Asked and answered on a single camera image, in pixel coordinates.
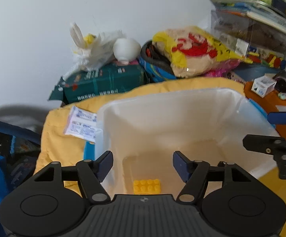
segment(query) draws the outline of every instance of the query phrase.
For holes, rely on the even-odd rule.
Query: yellow lego brick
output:
[[[159,179],[155,180],[135,180],[133,182],[134,194],[160,194],[161,184]]]
[[[249,55],[253,55],[253,56],[256,56],[256,57],[259,57],[259,53],[256,53],[256,52],[248,52]]]

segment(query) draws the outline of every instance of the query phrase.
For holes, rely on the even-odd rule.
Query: white wall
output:
[[[85,34],[121,29],[143,44],[159,30],[206,25],[210,9],[209,0],[0,0],[0,108],[59,106],[47,98],[72,65],[71,22]]]

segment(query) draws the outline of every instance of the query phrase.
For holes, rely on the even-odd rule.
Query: white plastic bag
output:
[[[125,37],[122,31],[102,32],[93,40],[87,40],[88,35],[83,37],[79,27],[74,23],[70,28],[71,37],[74,40],[77,50],[74,52],[75,65],[68,71],[63,79],[80,70],[98,70],[104,64],[113,60],[113,45],[118,38]]]

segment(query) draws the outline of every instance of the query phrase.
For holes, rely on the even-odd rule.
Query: red print on bag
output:
[[[188,39],[178,38],[179,42],[176,47],[171,49],[172,52],[181,51],[184,55],[187,56],[202,56],[208,54],[211,58],[214,58],[218,55],[218,51],[213,49],[207,42],[205,38],[203,42],[201,42],[201,36],[198,35],[198,39],[192,34],[188,34]]]

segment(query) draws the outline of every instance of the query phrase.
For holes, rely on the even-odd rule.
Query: pink item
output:
[[[207,77],[222,77],[224,73],[235,69],[239,64],[241,63],[241,60],[236,59],[230,59],[227,61],[222,61],[219,63],[217,69],[212,69],[208,71],[207,73],[204,73],[203,76]]]
[[[119,62],[119,61],[117,61],[117,60],[115,60],[114,63],[115,63],[117,66],[124,66],[123,63],[121,63],[121,62]],[[127,65],[138,65],[138,64],[139,64],[139,62],[138,62],[137,60],[134,60],[134,61],[129,62]]]

